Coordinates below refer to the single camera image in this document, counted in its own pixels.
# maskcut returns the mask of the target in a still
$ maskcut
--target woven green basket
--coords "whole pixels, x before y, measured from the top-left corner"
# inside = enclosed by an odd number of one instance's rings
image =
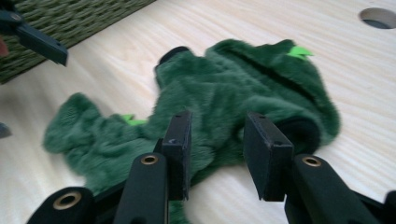
[[[31,26],[70,48],[154,1],[14,0],[14,3]],[[10,54],[0,58],[2,84],[46,60],[21,46],[15,36],[4,36],[4,40],[10,49]]]

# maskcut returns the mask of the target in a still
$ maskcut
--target light wood surface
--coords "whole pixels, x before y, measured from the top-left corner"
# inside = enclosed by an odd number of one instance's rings
[[[159,94],[153,67],[169,49],[202,55],[227,38],[293,39],[315,54],[343,123],[317,155],[352,189],[382,202],[396,189],[396,30],[362,23],[368,7],[396,11],[393,0],[160,0],[71,48],[67,67],[45,62],[0,86],[0,122],[13,132],[0,139],[0,223],[24,223],[51,193],[83,185],[61,155],[41,146],[71,94],[85,93],[105,116],[144,119]],[[193,223],[287,223],[283,203],[258,200],[245,165],[220,169],[185,204]]]

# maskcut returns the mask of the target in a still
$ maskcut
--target clamp jaw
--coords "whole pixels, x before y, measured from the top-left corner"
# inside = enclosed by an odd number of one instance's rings
[[[27,24],[22,14],[8,0],[0,0],[0,34],[15,35],[24,47],[66,66],[67,48]]]

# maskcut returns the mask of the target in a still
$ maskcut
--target green fur fabric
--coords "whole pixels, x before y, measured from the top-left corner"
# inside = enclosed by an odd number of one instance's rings
[[[329,144],[339,132],[339,116],[314,65],[288,55],[293,47],[291,40],[258,47],[225,40],[205,57],[188,49],[170,52],[155,69],[161,94],[147,123],[130,126],[120,115],[104,118],[87,97],[76,93],[50,123],[44,147],[63,153],[97,194],[125,180],[134,158],[151,152],[172,116],[186,109],[192,112],[193,185],[221,166],[244,161],[248,111],[279,125],[296,118],[308,121],[318,139],[314,149]],[[291,138],[296,154],[308,151],[304,139]],[[170,212],[171,223],[188,223],[181,202],[171,202]]]

